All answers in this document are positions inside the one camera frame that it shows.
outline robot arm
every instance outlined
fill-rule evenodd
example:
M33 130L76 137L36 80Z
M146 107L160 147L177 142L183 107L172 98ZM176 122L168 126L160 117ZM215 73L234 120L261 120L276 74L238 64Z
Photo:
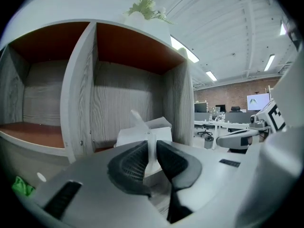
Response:
M243 150L260 141L264 132L276 133L285 127L285 122L274 100L271 100L261 111L250 117L249 129L239 130L216 139L217 145Z
M259 131L254 129L242 129L216 139L217 145L230 148L244 150L252 143L255 143L256 138L259 140Z

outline white desk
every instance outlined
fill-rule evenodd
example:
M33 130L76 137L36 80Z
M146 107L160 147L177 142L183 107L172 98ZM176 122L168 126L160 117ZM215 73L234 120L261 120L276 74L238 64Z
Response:
M219 134L219 127L225 127L225 128L237 128L237 129L246 129L249 127L248 123L226 123L226 122L217 122L217 121L194 121L195 125L211 125L215 126L214 130L214 141L212 145L212 149L215 149L216 146L216 140Z

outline cabinet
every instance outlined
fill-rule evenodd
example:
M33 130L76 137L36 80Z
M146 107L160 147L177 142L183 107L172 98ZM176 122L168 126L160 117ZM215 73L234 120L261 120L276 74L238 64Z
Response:
M0 137L69 162L112 147L131 127L164 116L191 145L193 90L186 51L108 21L65 22L9 43L0 59Z

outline trash bin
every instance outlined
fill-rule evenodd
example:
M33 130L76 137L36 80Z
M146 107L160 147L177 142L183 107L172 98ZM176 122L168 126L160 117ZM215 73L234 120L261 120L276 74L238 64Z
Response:
M208 137L205 138L205 145L204 145L205 149L211 149L212 148L213 140L214 140L214 138L211 137L211 136L208 136Z

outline shelf compartment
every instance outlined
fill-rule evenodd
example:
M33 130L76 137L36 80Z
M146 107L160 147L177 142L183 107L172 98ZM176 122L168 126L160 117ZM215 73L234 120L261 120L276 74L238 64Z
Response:
M1 137L37 152L67 156L60 122L62 84L70 56L88 24L46 26L6 46L0 60L4 79L0 95L4 93L3 102L7 102L0 107Z
M60 126L11 123L0 125L0 136L26 149L66 156Z
M97 23L100 61L118 63L163 75L185 61L169 45L118 25Z

